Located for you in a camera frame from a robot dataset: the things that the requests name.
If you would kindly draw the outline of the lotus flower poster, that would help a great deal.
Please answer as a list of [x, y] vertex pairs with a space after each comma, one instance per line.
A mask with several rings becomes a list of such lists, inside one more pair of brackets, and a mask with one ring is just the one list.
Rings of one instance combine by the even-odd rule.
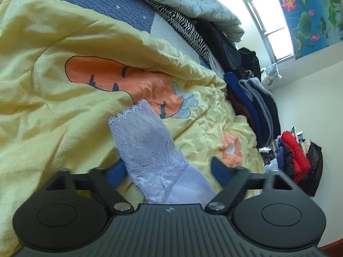
[[279, 0], [295, 59], [342, 42], [341, 0]]

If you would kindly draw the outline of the red puffer jacket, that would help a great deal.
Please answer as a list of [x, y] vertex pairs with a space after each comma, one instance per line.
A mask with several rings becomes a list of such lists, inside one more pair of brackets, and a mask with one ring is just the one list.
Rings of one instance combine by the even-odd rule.
[[292, 165], [294, 168], [294, 176], [292, 180], [295, 184], [298, 184], [310, 171], [310, 162], [304, 155], [301, 146], [297, 142], [296, 138], [293, 137], [291, 132], [284, 131], [281, 135], [281, 140], [292, 152]]

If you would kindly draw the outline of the window with grey frame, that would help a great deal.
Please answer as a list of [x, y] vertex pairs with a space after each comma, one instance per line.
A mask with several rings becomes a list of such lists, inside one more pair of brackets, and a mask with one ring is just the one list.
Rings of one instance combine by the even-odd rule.
[[244, 0], [272, 63], [293, 57], [290, 32], [279, 0]]

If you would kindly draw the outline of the lavender long sleeve sweater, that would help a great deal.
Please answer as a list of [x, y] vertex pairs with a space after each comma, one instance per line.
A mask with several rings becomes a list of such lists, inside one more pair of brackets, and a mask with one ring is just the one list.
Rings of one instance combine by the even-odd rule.
[[108, 121], [132, 182], [150, 204], [209, 203], [216, 192], [175, 146], [170, 131], [142, 99]]

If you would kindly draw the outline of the yellow cartoon print quilt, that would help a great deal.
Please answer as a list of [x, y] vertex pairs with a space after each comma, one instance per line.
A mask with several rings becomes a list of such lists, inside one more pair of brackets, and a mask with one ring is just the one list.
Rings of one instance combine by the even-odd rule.
[[15, 211], [58, 170], [119, 159], [108, 119], [151, 104], [187, 160], [263, 172], [256, 136], [226, 84], [167, 41], [58, 0], [1, 0], [1, 255], [19, 248]]

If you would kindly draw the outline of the folded dark clothes stack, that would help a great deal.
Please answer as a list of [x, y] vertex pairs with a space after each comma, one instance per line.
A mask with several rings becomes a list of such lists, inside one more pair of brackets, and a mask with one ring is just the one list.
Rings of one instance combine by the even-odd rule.
[[259, 146], [269, 145], [281, 134], [281, 128], [275, 101], [261, 83], [256, 53], [237, 49], [212, 22], [196, 21], [195, 28], [224, 71], [227, 99], [234, 111], [247, 118]]

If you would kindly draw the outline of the dark clothes heap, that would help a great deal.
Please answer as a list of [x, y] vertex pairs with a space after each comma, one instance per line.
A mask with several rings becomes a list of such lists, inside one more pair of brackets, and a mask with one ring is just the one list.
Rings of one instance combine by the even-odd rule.
[[323, 174], [322, 148], [305, 139], [302, 131], [284, 131], [259, 152], [265, 173], [280, 170], [308, 196], [316, 195]]

